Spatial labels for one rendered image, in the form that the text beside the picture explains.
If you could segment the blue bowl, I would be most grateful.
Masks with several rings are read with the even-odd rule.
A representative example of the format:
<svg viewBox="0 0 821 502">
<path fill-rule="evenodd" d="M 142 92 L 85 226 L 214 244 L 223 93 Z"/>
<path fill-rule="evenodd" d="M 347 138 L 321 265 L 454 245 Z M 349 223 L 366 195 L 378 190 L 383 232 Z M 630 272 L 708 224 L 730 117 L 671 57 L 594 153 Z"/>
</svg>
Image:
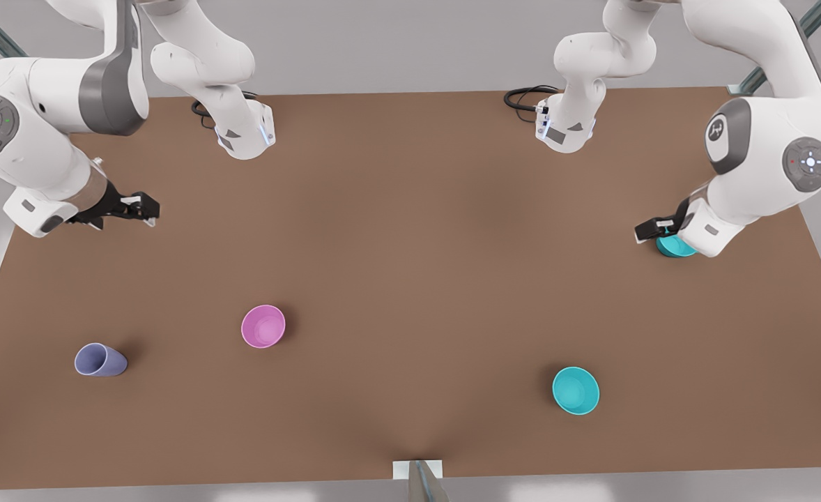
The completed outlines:
<svg viewBox="0 0 821 502">
<path fill-rule="evenodd" d="M 553 379 L 551 392 L 556 404 L 574 416 L 592 413 L 601 399 L 601 389 L 591 372 L 580 367 L 565 367 Z"/>
</svg>

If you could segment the pink bowl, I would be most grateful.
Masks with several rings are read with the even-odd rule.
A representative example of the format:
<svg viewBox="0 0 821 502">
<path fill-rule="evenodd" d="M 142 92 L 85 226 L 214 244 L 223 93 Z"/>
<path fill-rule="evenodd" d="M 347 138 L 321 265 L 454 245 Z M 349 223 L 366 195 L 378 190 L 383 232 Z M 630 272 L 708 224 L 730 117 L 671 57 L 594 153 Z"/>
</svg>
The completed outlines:
<svg viewBox="0 0 821 502">
<path fill-rule="evenodd" d="M 255 349 L 266 349 L 276 345 L 285 330 L 285 314 L 273 305 L 255 306 L 246 312 L 240 325 L 243 340 Z"/>
</svg>

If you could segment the teal cup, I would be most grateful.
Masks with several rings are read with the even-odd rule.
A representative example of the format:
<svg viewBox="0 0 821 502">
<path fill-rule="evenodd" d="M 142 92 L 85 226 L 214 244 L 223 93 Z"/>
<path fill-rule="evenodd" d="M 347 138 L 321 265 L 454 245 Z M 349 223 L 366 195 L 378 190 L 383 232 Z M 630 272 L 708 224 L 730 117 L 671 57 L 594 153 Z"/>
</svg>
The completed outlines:
<svg viewBox="0 0 821 502">
<path fill-rule="evenodd" d="M 672 258 L 685 258 L 698 254 L 698 251 L 682 241 L 678 235 L 660 237 L 656 240 L 657 248 L 662 255 Z"/>
</svg>

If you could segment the lavender cup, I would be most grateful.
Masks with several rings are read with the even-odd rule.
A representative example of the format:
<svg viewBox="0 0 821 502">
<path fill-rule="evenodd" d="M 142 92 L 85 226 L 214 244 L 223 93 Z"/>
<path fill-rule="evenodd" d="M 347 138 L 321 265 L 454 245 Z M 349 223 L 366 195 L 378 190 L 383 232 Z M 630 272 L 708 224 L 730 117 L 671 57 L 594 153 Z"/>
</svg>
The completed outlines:
<svg viewBox="0 0 821 502">
<path fill-rule="evenodd" d="M 76 371 L 89 377 L 118 376 L 128 365 L 128 359 L 122 353 L 101 343 L 90 343 L 82 347 L 74 357 Z"/>
</svg>

